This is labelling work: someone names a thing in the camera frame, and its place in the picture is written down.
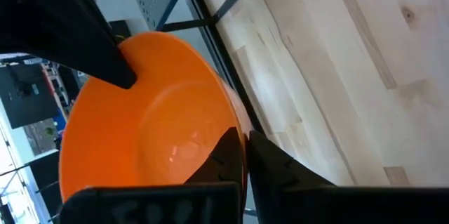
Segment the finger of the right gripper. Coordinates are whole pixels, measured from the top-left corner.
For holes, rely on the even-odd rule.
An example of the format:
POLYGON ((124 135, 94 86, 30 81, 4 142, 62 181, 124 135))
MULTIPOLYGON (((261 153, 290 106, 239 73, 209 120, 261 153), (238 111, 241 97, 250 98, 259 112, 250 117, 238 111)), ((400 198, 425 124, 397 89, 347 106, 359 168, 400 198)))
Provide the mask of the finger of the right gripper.
POLYGON ((26 53, 120 88, 137 80, 94 0, 0 0, 0 54, 26 53))

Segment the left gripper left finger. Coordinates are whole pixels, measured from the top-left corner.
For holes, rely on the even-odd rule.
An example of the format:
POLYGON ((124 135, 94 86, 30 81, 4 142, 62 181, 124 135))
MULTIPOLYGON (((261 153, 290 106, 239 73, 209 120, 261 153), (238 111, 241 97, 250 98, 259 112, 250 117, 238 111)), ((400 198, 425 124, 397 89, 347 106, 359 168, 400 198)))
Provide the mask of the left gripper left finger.
POLYGON ((230 128, 183 184, 84 189, 62 205, 58 224, 242 224, 245 179, 230 128))

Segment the black partition wall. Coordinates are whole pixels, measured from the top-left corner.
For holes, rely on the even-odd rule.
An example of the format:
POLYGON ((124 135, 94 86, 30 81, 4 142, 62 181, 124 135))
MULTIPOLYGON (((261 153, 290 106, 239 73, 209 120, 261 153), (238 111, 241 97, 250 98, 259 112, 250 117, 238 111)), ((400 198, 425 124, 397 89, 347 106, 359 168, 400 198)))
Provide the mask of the black partition wall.
POLYGON ((53 92, 38 64, 0 67, 0 99, 12 129, 59 113, 53 92))

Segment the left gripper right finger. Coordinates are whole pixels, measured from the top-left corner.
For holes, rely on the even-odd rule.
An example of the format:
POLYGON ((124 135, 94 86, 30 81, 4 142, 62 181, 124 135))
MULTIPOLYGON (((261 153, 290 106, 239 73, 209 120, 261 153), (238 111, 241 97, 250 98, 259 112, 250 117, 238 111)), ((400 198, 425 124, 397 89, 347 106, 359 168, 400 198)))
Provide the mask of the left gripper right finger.
POLYGON ((449 187, 338 186, 257 131, 247 158, 260 224, 449 224, 449 187))

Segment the orange plastic mini bowl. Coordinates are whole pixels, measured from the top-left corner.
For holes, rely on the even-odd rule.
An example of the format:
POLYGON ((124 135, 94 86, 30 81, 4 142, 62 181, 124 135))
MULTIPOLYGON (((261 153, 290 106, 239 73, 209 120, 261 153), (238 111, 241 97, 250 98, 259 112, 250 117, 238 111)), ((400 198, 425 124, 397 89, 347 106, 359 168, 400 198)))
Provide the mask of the orange plastic mini bowl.
POLYGON ((182 184, 230 128, 252 128, 238 94, 188 42, 144 32, 121 42, 137 80, 122 89, 91 77, 62 137, 63 200, 87 187, 182 184))

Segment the black aluminium table frame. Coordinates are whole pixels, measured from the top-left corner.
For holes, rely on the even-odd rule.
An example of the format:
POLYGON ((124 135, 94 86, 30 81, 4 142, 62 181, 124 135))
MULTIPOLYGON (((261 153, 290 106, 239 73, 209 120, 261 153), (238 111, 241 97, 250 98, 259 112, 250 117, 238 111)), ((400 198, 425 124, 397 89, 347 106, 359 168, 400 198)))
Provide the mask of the black aluminium table frame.
POLYGON ((212 15, 207 8, 205 0, 196 0, 199 7, 199 13, 202 15, 203 20, 207 20, 208 24, 204 27, 206 31, 210 32, 211 40, 215 46, 218 56, 218 66, 221 70, 224 70, 224 78, 228 84, 237 93, 237 96, 242 100, 243 105, 250 119, 251 126, 260 133, 264 134, 264 129, 260 123, 257 113, 250 101, 248 93, 243 85, 242 78, 239 76, 237 70, 237 64, 232 60, 229 52, 225 48, 225 43, 217 30, 216 24, 228 13, 231 8, 236 4, 238 0, 224 0, 224 3, 217 9, 212 15))

